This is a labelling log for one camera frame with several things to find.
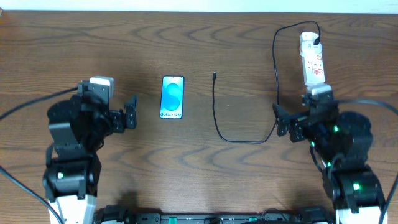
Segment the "blue Galaxy smartphone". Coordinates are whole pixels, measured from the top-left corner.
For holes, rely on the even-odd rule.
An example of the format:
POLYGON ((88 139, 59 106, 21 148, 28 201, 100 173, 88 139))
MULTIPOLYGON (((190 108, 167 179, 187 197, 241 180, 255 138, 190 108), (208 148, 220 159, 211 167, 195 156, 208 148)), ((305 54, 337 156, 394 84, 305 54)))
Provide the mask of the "blue Galaxy smartphone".
POLYGON ((161 119, 182 119, 184 87, 184 76, 166 75, 163 77, 159 113, 161 119))

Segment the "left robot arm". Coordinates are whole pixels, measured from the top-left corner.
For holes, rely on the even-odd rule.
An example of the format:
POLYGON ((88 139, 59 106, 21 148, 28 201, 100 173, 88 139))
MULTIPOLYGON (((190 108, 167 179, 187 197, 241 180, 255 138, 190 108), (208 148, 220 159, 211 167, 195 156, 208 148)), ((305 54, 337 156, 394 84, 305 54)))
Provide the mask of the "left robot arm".
POLYGON ((111 110, 94 93, 73 95, 49 108, 53 144, 46 151, 45 197, 56 220, 92 223, 101 163, 97 152, 106 137, 135 129, 137 98, 111 110))

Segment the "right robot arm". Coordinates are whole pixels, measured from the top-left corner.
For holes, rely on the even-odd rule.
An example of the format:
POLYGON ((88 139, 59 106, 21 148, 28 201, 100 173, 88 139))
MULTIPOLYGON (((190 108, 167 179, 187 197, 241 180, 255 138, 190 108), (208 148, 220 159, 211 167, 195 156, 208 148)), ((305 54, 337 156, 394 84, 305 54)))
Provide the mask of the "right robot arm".
POLYGON ((313 155, 324 163, 323 188, 338 223, 384 223, 386 199, 380 181, 366 161, 373 142, 371 123, 362 114, 340 112, 337 103, 313 104, 289 114, 273 105, 277 134, 292 142, 308 140, 313 155))

